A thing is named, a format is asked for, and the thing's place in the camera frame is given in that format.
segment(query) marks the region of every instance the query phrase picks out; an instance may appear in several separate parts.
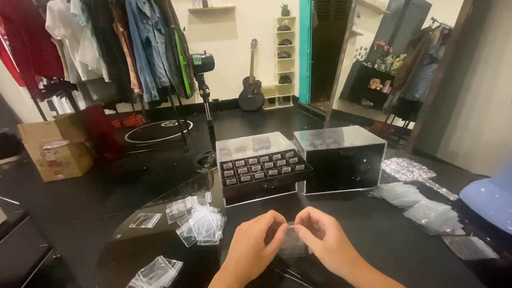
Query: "hand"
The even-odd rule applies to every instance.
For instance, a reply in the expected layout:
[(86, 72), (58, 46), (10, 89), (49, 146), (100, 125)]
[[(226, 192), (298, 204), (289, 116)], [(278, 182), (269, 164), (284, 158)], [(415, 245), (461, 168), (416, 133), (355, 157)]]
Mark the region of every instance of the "hand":
[(355, 287), (403, 287), (369, 265), (355, 250), (334, 217), (306, 207), (295, 218), (295, 232), (332, 273)]
[(345, 278), (347, 270), (364, 262), (334, 217), (313, 207), (295, 218), (295, 232), (320, 262), (332, 273)]
[[(275, 235), (269, 237), (267, 231), (276, 226)], [(285, 217), (274, 210), (240, 224), (226, 260), (209, 287), (244, 287), (255, 279), (274, 259), (287, 229)]]

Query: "white shirt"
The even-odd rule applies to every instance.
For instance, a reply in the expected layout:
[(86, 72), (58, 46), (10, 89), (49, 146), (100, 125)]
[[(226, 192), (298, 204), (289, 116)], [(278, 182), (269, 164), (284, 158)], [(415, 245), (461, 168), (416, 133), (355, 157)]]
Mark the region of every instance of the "white shirt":
[(81, 80), (103, 77), (105, 81), (110, 81), (92, 33), (91, 21), (80, 0), (71, 0), (71, 3), (67, 3), (67, 0), (48, 2), (45, 28), (54, 38), (66, 43)]

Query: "left hand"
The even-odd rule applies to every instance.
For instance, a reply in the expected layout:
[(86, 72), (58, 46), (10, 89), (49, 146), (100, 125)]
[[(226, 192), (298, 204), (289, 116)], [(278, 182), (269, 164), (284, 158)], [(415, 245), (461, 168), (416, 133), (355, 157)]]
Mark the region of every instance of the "left hand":
[[(275, 226), (279, 226), (277, 232), (273, 238), (269, 237), (269, 228)], [(240, 224), (234, 233), (226, 260), (209, 287), (247, 285), (274, 259), (287, 229), (285, 217), (274, 210)]]

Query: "black guitar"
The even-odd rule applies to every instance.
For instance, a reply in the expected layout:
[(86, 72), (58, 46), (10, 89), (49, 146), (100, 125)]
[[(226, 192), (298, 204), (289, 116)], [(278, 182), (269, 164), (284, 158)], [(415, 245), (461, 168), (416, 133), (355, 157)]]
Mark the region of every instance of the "black guitar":
[(263, 107), (265, 96), (261, 92), (261, 81), (254, 78), (254, 50), (258, 45), (258, 40), (251, 42), (251, 71), (248, 77), (242, 81), (244, 90), (238, 96), (238, 105), (245, 111), (255, 111)]

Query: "guitar headstock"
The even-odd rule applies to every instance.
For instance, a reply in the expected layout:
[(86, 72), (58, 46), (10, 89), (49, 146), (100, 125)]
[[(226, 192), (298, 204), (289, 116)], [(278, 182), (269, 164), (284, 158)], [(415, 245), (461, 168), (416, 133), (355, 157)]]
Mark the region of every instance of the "guitar headstock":
[(253, 39), (253, 40), (251, 41), (251, 50), (256, 49), (256, 46), (257, 46), (257, 45), (258, 45), (258, 40)]

